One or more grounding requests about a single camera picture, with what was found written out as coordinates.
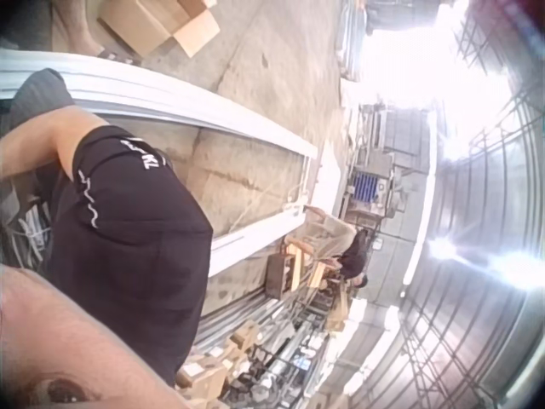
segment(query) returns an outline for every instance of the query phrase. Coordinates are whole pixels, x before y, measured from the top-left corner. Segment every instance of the open cardboard box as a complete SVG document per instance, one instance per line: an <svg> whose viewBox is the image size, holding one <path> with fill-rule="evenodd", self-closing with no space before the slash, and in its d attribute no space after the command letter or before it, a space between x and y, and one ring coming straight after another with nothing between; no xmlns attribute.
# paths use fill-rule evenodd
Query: open cardboard box
<svg viewBox="0 0 545 409"><path fill-rule="evenodd" d="M100 18L142 57L173 37L191 58L220 32L202 0L105 0Z"/></svg>

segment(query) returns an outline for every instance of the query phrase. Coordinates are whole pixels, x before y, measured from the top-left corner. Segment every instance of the hair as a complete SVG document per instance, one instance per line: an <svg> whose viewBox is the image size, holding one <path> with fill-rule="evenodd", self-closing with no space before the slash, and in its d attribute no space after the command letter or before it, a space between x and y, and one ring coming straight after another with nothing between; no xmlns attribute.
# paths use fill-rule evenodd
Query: hair
<svg viewBox="0 0 545 409"><path fill-rule="evenodd" d="M369 279L367 278L367 274L365 274L361 279L361 284L360 285L355 285L354 287L364 288L367 285L367 283L369 283Z"/></svg>

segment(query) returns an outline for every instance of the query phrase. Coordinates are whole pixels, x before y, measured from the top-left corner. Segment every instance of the wooden plank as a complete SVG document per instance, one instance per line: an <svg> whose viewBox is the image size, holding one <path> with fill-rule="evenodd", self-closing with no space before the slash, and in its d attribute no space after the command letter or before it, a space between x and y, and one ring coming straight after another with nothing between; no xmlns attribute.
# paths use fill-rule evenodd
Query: wooden plank
<svg viewBox="0 0 545 409"><path fill-rule="evenodd" d="M295 291L299 288L301 282L301 267L303 262L303 252L297 249L295 253L295 263L293 266L293 275L291 277L291 290Z"/></svg>
<svg viewBox="0 0 545 409"><path fill-rule="evenodd" d="M314 269L313 276L308 281L308 286L311 288L318 288L320 285L320 282L322 281L322 277L324 276L325 271L325 264L322 262L319 262L316 268Z"/></svg>
<svg viewBox="0 0 545 409"><path fill-rule="evenodd" d="M297 254L297 250L299 249L295 245L288 245L288 247L286 247L286 253L291 254L293 256Z"/></svg>

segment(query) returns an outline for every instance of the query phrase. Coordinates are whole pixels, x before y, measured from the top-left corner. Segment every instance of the leg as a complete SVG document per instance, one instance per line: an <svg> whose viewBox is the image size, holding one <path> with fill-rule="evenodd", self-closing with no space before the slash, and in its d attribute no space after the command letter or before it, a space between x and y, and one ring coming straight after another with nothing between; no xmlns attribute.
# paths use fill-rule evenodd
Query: leg
<svg viewBox="0 0 545 409"><path fill-rule="evenodd" d="M97 56L104 51L89 30L85 0L53 0L53 5L66 28L72 52Z"/></svg>

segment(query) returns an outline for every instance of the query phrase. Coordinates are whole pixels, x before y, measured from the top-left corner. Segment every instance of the worker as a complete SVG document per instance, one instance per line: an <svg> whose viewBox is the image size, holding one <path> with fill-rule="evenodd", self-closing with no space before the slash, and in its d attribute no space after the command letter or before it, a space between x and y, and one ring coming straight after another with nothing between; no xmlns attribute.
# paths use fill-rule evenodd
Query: worker
<svg viewBox="0 0 545 409"><path fill-rule="evenodd" d="M295 245L315 261L340 270L342 265L336 258L351 245L358 245L361 234L358 235L354 226L328 215L318 207L305 206L305 210L305 223L294 234L286 236L286 244Z"/></svg>
<svg viewBox="0 0 545 409"><path fill-rule="evenodd" d="M34 170L53 234L45 277L174 386L208 281L205 214L157 151L75 106L58 72L32 74L10 118L1 175Z"/></svg>
<svg viewBox="0 0 545 409"><path fill-rule="evenodd" d="M113 332L43 277L0 265L0 280L0 407L190 408Z"/></svg>
<svg viewBox="0 0 545 409"><path fill-rule="evenodd" d="M364 273L367 262L367 239L367 232L360 230L354 237L350 247L336 258L341 264L339 274L356 288L364 288L369 282L367 274Z"/></svg>

